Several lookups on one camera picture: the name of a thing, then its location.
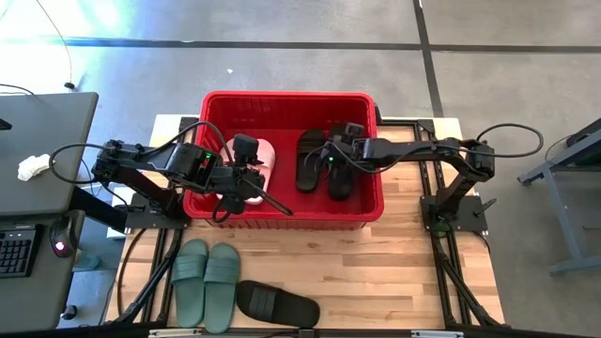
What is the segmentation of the black aluminium table frame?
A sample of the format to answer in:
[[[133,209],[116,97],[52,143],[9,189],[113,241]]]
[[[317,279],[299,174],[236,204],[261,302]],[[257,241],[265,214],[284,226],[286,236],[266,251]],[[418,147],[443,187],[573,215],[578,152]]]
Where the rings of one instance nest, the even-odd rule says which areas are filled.
[[[395,142],[463,139],[456,118],[385,118],[378,137]],[[359,230],[319,231],[216,228],[194,221],[182,242],[201,238],[209,247],[233,246],[241,280],[254,280],[315,300],[320,329],[442,329],[431,239],[422,224],[423,164],[402,163],[381,175],[383,214]],[[146,230],[131,251],[121,286],[125,309],[146,283],[158,230]],[[504,322],[488,249],[471,232],[455,235],[464,281],[485,310]]]

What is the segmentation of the black computer mouse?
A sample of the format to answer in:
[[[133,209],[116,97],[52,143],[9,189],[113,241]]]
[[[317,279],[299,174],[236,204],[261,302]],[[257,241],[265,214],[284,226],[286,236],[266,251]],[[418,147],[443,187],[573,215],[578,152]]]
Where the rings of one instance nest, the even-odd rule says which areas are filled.
[[[58,258],[69,258],[77,251],[75,222],[72,217],[61,216],[49,229],[49,241],[54,255]]]

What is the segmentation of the green foam slide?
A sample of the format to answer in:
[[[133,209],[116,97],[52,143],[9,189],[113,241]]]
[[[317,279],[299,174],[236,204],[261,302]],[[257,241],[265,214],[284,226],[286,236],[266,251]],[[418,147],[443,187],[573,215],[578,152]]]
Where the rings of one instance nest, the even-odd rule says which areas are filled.
[[[176,296],[176,318],[181,328],[198,326],[204,317],[205,268],[208,246],[202,239],[184,243],[172,267],[171,285]]]
[[[230,327],[236,289],[240,276],[240,258],[237,250],[224,242],[215,244],[208,252],[205,284],[205,329],[223,333]]]

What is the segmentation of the black keyboard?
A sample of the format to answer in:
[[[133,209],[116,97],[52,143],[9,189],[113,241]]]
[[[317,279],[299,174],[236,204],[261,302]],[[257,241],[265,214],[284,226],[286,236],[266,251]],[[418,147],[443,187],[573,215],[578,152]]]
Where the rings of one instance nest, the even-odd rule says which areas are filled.
[[[31,275],[42,233],[42,224],[0,225],[0,279]]]

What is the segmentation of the red plastic bin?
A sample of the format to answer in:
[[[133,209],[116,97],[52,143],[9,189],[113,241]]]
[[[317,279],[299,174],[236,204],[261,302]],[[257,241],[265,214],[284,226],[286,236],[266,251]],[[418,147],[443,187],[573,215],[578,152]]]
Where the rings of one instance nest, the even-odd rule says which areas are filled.
[[[268,203],[248,206],[232,215],[223,228],[355,230],[376,221],[384,210],[381,178],[360,174],[345,201],[328,195],[321,178],[315,192],[299,192],[295,184],[297,143],[307,130],[329,131],[336,124],[356,123],[367,137],[378,134],[373,99],[353,92],[213,91],[205,96],[195,144],[218,152],[222,142],[242,133],[269,141],[275,165],[268,192],[289,207],[286,216]]]

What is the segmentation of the black foam slide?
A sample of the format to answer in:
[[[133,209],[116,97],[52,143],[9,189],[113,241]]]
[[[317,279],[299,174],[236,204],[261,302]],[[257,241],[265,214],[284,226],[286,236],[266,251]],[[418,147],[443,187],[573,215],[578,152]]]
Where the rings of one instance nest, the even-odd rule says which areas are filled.
[[[270,284],[241,281],[236,301],[246,316],[257,321],[311,329],[320,319],[320,307],[315,300]]]
[[[334,201],[344,201],[354,187],[353,169],[335,148],[331,152],[328,159],[328,194]]]
[[[313,192],[319,181],[320,153],[326,142],[323,130],[305,131],[297,142],[296,188],[300,192]]]

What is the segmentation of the white crumpled tissue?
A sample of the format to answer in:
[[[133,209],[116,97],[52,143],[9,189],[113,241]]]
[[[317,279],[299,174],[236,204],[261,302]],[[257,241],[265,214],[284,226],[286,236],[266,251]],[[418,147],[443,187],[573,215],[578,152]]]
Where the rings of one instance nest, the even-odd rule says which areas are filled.
[[[18,179],[28,181],[49,168],[50,155],[29,156],[18,164]]]

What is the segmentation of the dark grey desk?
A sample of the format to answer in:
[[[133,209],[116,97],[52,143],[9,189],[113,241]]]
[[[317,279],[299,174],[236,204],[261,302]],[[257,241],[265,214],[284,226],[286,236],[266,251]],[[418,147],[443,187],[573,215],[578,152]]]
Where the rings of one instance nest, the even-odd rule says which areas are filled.
[[[58,258],[49,229],[61,216],[72,217],[76,238],[85,215],[71,206],[82,150],[75,149],[56,166],[62,179],[45,170],[28,181],[18,179],[18,164],[29,156],[50,154],[86,140],[95,112],[95,93],[0,97],[0,225],[42,224],[38,255],[29,277],[0,279],[0,335],[52,330],[67,304],[74,258]]]

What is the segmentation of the grey metal cart frame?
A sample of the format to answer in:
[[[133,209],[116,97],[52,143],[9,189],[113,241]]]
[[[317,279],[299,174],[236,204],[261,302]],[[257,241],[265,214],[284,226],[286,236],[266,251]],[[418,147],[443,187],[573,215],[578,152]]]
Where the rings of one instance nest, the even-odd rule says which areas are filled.
[[[562,229],[569,258],[549,272],[601,268],[601,245],[590,244],[590,235],[601,236],[601,117],[555,144],[563,149],[517,178],[523,186],[544,181]]]

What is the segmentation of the silver aluminium bracket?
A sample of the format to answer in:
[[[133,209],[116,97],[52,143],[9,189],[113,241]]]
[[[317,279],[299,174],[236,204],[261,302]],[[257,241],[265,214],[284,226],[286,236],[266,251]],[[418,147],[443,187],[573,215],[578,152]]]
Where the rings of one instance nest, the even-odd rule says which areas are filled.
[[[413,330],[411,338],[465,338],[461,331],[451,330]]]
[[[156,329],[150,330],[147,338],[199,338],[200,329]]]

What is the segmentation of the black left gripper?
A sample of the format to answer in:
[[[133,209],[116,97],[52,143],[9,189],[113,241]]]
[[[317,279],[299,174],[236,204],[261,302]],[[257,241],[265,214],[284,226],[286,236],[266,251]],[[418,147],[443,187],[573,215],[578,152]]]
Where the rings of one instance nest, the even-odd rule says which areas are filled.
[[[237,151],[242,166],[220,163],[211,172],[210,187],[221,196],[212,215],[218,216],[220,212],[224,216],[239,215],[244,212],[248,199],[260,196],[281,213],[292,216],[292,209],[262,190],[265,179],[258,170],[252,168],[252,165],[261,164],[257,158],[258,140],[246,134],[236,134],[234,138],[244,142]]]

